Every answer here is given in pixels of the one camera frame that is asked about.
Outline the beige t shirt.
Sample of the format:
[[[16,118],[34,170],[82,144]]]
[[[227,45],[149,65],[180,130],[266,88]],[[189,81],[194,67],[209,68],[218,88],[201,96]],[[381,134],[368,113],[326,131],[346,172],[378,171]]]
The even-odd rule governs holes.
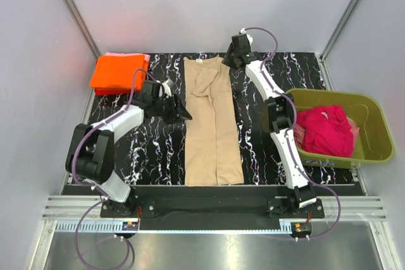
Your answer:
[[[220,57],[184,59],[185,185],[244,183],[230,68]]]

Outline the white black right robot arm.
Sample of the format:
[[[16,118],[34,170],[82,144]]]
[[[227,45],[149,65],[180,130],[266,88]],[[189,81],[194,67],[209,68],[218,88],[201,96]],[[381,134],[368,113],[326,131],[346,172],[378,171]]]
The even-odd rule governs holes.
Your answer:
[[[256,87],[263,100],[263,125],[276,145],[285,171],[287,198],[286,207],[279,213],[291,213],[310,217],[317,197],[313,185],[299,157],[294,140],[294,127],[297,111],[291,95],[287,95],[270,76],[265,63],[274,57],[271,53],[261,59],[252,51],[253,37],[247,33],[250,28],[243,28],[232,36],[223,64],[235,70],[242,70]]]

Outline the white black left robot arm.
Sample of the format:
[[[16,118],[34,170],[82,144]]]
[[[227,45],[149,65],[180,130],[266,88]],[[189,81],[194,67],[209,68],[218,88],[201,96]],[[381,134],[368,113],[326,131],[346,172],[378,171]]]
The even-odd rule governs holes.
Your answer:
[[[65,168],[80,186],[97,190],[106,205],[129,215],[137,212],[135,192],[115,171],[115,143],[145,120],[159,116],[167,124],[191,120],[173,82],[146,80],[142,90],[131,93],[128,104],[106,119],[75,127]]]

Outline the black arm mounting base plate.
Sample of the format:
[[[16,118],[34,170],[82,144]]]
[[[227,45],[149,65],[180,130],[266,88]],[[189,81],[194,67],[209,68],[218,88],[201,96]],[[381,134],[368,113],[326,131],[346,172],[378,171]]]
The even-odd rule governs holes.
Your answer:
[[[137,212],[124,215],[104,203],[101,217],[139,219],[142,232],[203,233],[275,230],[281,219],[324,219],[318,199],[310,217],[280,214],[285,209],[287,187],[275,185],[239,185],[217,187],[147,186],[133,187]]]

